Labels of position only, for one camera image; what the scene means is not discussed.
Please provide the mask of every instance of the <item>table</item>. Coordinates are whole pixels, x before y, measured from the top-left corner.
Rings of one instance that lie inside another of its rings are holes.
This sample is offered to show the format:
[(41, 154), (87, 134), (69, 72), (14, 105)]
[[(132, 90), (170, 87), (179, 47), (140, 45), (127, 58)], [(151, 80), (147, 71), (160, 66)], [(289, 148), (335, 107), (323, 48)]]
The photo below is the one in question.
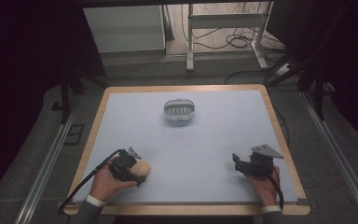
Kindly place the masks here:
[[(233, 85), (233, 86), (154, 86), (154, 87), (112, 87), (106, 89), (103, 99), (101, 101), (99, 110), (94, 120), (89, 139), (86, 144), (85, 150), (82, 155), (82, 159), (78, 165), (78, 169), (71, 187), (72, 190), (81, 181), (82, 175), (85, 173), (86, 166), (88, 164), (92, 148), (94, 146), (97, 132), (101, 127), (101, 121), (105, 112), (106, 104), (108, 102), (110, 93), (130, 93), (130, 92), (175, 92), (175, 91), (260, 91), (262, 99), (266, 106), (268, 116), (273, 126), (273, 132), (275, 132), (278, 139), (279, 147), (285, 157), (284, 162), (289, 171), (289, 175), (293, 181), (296, 196), (298, 198), (296, 203), (286, 203), (283, 212), (286, 215), (306, 215), (310, 211), (310, 207), (307, 205), (307, 197), (302, 188), (301, 182), (296, 173), (296, 167), (293, 164), (290, 152), (287, 148), (285, 140), (282, 135), (282, 131), (279, 122), (274, 114), (271, 101), (268, 93), (262, 85)], [(67, 205), (65, 212), (69, 215), (73, 215), (77, 212), (78, 205)], [(220, 216), (235, 216), (235, 215), (259, 215), (260, 206), (254, 203), (180, 203), (180, 204), (125, 204), (125, 205), (113, 205), (108, 204), (102, 214), (106, 215), (220, 215)]]

